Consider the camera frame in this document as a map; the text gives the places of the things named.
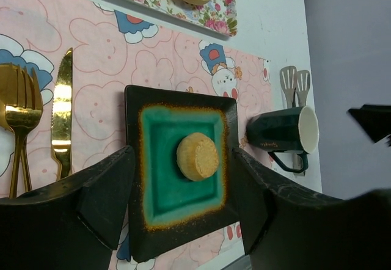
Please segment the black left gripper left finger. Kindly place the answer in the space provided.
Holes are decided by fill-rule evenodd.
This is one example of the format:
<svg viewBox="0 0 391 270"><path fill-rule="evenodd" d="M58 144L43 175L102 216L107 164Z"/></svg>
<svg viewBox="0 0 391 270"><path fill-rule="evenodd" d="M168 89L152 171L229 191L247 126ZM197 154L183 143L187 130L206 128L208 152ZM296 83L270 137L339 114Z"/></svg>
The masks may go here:
<svg viewBox="0 0 391 270"><path fill-rule="evenodd" d="M126 146L69 177L1 199L2 269L107 269L135 171Z"/></svg>

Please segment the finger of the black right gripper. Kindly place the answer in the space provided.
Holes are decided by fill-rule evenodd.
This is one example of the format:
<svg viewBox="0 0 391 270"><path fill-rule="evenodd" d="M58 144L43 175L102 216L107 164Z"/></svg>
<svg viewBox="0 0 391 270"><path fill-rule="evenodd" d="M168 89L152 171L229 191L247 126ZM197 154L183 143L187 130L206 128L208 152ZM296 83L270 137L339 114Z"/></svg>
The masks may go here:
<svg viewBox="0 0 391 270"><path fill-rule="evenodd" d="M383 139L390 143L390 105L365 104L361 108L350 108L348 114L374 143Z"/></svg>

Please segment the metal serving tongs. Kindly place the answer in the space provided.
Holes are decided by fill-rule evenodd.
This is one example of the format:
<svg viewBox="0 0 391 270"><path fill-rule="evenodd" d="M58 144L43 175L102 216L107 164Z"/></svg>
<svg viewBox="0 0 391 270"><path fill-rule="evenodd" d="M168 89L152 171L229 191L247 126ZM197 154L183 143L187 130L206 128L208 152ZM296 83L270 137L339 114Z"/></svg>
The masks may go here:
<svg viewBox="0 0 391 270"><path fill-rule="evenodd" d="M293 65L283 67L280 72L280 86L287 108L305 106L311 87L311 75L309 70L297 70Z"/></svg>

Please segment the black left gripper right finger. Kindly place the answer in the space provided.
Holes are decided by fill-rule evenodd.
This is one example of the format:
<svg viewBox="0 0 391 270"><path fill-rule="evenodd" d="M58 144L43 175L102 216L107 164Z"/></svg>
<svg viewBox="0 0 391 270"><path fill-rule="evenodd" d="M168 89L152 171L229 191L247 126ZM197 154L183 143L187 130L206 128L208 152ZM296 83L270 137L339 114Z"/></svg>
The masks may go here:
<svg viewBox="0 0 391 270"><path fill-rule="evenodd" d="M254 269L389 269L390 190L341 200L232 152L236 205Z"/></svg>

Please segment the small round tan cake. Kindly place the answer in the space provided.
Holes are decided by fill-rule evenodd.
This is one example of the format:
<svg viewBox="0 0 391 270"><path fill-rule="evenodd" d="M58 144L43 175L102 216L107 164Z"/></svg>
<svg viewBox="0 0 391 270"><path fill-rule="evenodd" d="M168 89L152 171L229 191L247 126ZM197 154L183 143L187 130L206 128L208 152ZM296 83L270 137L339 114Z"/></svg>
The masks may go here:
<svg viewBox="0 0 391 270"><path fill-rule="evenodd" d="M177 164L181 173L191 181L213 176L219 167L219 154L214 142L202 133L186 136L177 148Z"/></svg>

